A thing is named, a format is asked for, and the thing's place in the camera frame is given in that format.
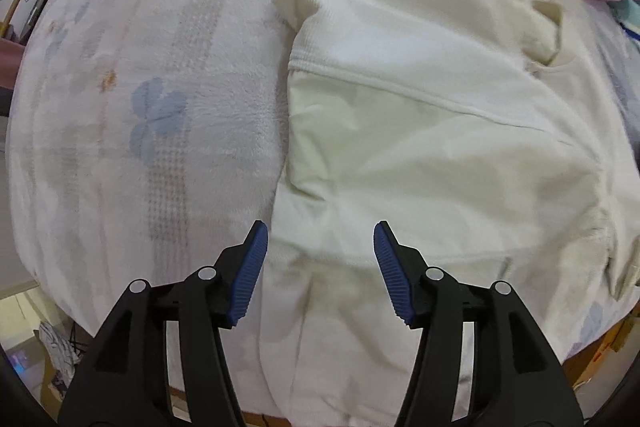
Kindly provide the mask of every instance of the sweatshirt seam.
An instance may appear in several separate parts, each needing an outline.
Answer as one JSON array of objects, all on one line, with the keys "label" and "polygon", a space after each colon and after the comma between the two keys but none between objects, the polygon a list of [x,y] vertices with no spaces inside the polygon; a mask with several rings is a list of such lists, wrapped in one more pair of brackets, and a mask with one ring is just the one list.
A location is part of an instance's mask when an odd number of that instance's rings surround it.
[{"label": "sweatshirt seam", "polygon": [[327,76],[330,78],[336,78],[337,80],[342,80],[344,82],[349,82],[350,84],[358,84],[367,87],[373,87],[374,89],[383,89],[388,90],[389,92],[393,92],[400,96],[405,96],[407,98],[411,98],[413,100],[417,100],[418,102],[424,102],[429,105],[433,105],[434,107],[440,107],[451,112],[466,114],[468,116],[475,116],[477,118],[482,118],[483,120],[491,121],[492,123],[499,125],[506,125],[510,127],[518,127],[524,129],[530,129],[545,133],[549,136],[552,136],[558,142],[567,145],[569,147],[577,149],[582,155],[590,158],[594,166],[600,170],[601,165],[597,158],[592,157],[587,151],[584,151],[582,147],[578,144],[565,140],[561,136],[558,136],[555,133],[552,133],[549,130],[542,129],[539,127],[532,126],[530,124],[526,124],[523,122],[513,121],[508,118],[497,118],[494,114],[478,110],[476,108],[467,106],[460,102],[453,102],[447,98],[441,97],[437,94],[432,94],[425,92],[423,90],[414,89],[411,87],[404,87],[395,84],[389,80],[385,80],[384,78],[380,78],[378,76],[373,76],[371,74],[361,74],[356,73],[354,71],[345,71],[340,68],[335,68],[334,66],[328,66],[326,64],[318,64],[316,62],[310,62],[303,58],[297,58],[292,53],[289,61],[289,69],[294,70],[302,70],[308,71],[309,73],[320,74],[322,76]]}]

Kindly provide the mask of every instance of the white blanket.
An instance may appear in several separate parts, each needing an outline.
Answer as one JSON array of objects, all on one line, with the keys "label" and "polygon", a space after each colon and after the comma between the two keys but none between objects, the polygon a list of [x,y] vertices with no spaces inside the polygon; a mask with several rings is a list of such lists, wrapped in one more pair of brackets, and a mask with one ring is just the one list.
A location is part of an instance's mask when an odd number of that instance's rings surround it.
[{"label": "white blanket", "polygon": [[[589,38],[593,7],[554,1]],[[620,34],[612,18],[602,24]],[[183,279],[254,219],[270,222],[293,37],[271,0],[48,1],[12,104],[12,217],[25,266],[90,333],[131,280]],[[599,63],[595,40],[590,52]],[[223,342],[241,407],[278,416],[289,358],[267,366],[259,353],[258,341],[274,341],[261,326],[278,320],[260,320],[261,288]],[[592,302],[580,299],[591,308],[576,317],[575,349],[634,296],[616,302],[603,278]],[[174,333],[170,378],[181,387]],[[403,367],[414,355],[396,350]]]}]

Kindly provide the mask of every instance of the white cloth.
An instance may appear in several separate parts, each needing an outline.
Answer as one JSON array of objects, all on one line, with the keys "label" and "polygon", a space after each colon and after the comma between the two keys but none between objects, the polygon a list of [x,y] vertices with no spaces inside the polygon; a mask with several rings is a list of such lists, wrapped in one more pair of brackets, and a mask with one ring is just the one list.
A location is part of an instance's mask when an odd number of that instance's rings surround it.
[{"label": "white cloth", "polygon": [[40,323],[38,330],[40,341],[51,359],[51,365],[60,372],[62,380],[68,386],[76,373],[76,365],[80,363],[80,357],[71,343],[48,322]]},{"label": "white cloth", "polygon": [[[581,24],[599,61],[596,45],[620,33],[606,5],[599,4],[597,25],[608,33],[601,39],[591,34],[593,6],[553,1]],[[29,272],[89,333],[133,279],[183,279],[242,241],[254,219],[270,222],[287,152],[293,37],[271,0],[47,2],[12,102],[13,228]],[[615,50],[626,42],[623,36],[610,41]],[[621,64],[612,60],[613,67]],[[635,81],[627,71],[618,75]],[[146,90],[151,98],[141,86],[153,87]],[[167,128],[134,112],[133,99],[140,112],[138,102],[159,95],[157,110],[180,102],[179,94],[167,98],[174,92],[184,95],[186,107],[167,115],[169,129],[179,132],[164,136]],[[222,332],[223,343],[242,409],[280,416],[278,405],[288,403],[290,392],[290,380],[281,378],[290,356],[266,360],[258,343],[277,340],[261,327],[286,317],[293,303],[262,321],[261,288],[262,280],[247,316]],[[584,326],[572,339],[575,349],[622,318],[638,295],[615,301],[603,277],[593,301],[579,299],[587,311],[576,317]],[[402,367],[411,363],[414,344],[394,346]],[[170,382],[182,389],[177,348],[170,328]]]},{"label": "white cloth", "polygon": [[612,292],[631,291],[640,177],[561,7],[274,3],[298,34],[260,350],[263,364],[290,357],[293,423],[398,414],[418,335],[395,317],[372,252],[382,219],[461,282],[511,282],[561,359],[607,264]]}]

